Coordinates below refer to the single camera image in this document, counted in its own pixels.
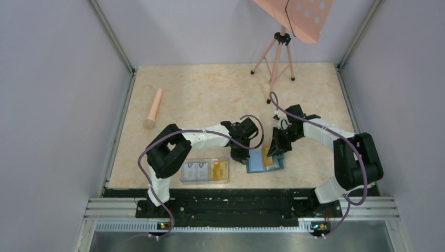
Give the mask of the blue card holder wallet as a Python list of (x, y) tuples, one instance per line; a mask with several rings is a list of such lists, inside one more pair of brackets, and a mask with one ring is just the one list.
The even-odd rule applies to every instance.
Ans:
[(263, 160), (262, 151), (250, 150), (250, 158), (246, 164), (246, 171), (248, 174), (267, 173), (284, 169), (284, 155), (277, 155), (272, 157), (272, 163), (266, 165)]

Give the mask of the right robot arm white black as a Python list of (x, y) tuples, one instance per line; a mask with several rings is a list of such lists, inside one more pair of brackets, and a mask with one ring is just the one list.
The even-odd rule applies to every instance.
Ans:
[(329, 203), (359, 188), (363, 190), (358, 202), (364, 203), (368, 186), (383, 178), (383, 168), (369, 133), (351, 133), (327, 123), (316, 114), (307, 115), (299, 104), (283, 111), (278, 126), (272, 129), (272, 141), (267, 156), (273, 157), (292, 150), (292, 143), (308, 138), (315, 140), (333, 152), (334, 175), (322, 185), (311, 189), (308, 210), (314, 216), (322, 216), (329, 210)]

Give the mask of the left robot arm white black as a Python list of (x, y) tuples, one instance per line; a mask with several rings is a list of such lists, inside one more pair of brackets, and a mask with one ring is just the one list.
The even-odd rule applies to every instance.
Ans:
[(171, 178), (181, 168), (191, 151), (213, 147), (229, 147), (230, 157), (241, 164), (249, 160), (251, 139), (263, 134), (263, 126), (256, 126), (250, 115), (237, 122), (222, 121), (201, 129), (181, 129), (169, 124), (146, 147), (138, 158), (138, 165), (146, 157), (149, 171), (144, 172), (148, 182), (148, 209), (156, 217), (168, 211)]

